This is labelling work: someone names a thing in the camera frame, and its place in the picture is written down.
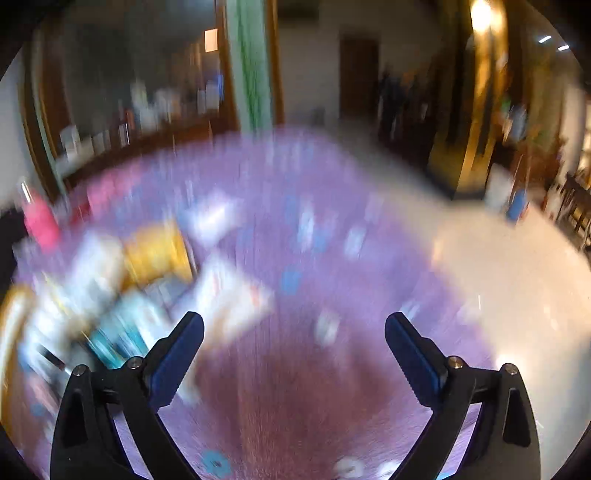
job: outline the brown door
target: brown door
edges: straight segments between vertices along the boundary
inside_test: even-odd
[[[340,38],[340,116],[369,116],[375,110],[379,45],[373,38]]]

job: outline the blue container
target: blue container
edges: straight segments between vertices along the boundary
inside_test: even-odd
[[[517,223],[519,217],[527,207],[528,200],[527,200],[527,192],[525,189],[518,190],[513,197],[513,202],[509,206],[507,210],[507,218],[513,222]]]

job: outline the white wall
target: white wall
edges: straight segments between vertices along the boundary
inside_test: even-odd
[[[20,177],[37,174],[31,161],[18,102],[22,58],[18,53],[0,80],[0,209],[15,199]]]
[[[568,140],[563,147],[563,166],[560,170],[562,179],[566,178],[567,172],[574,173],[579,168],[587,116],[586,104],[587,94],[579,82],[573,82],[565,86],[560,135]]]
[[[285,118],[306,122],[324,107],[327,123],[339,117],[339,33],[359,31],[380,39],[380,67],[394,73],[424,66],[441,47],[441,32],[418,2],[321,0],[317,25],[279,24]]]

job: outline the pink bottle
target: pink bottle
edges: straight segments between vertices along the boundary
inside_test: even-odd
[[[53,212],[43,197],[31,189],[25,180],[21,181],[19,190],[27,232],[37,241],[41,250],[48,253],[60,239],[60,229]]]

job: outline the metal screw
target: metal screw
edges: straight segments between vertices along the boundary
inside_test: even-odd
[[[456,355],[452,355],[447,359],[447,364],[454,369],[458,369],[464,366],[464,360]]]
[[[141,367],[143,361],[144,359],[140,356],[133,356],[129,360],[127,360],[127,366],[130,369],[135,370],[136,368]]]
[[[86,372],[86,369],[88,367],[86,365],[78,365],[77,367],[74,368],[74,370],[72,370],[72,375],[74,375],[75,377],[79,377],[81,376],[84,372]]]
[[[505,371],[509,375],[517,375],[519,373],[519,369],[513,364],[505,364]]]

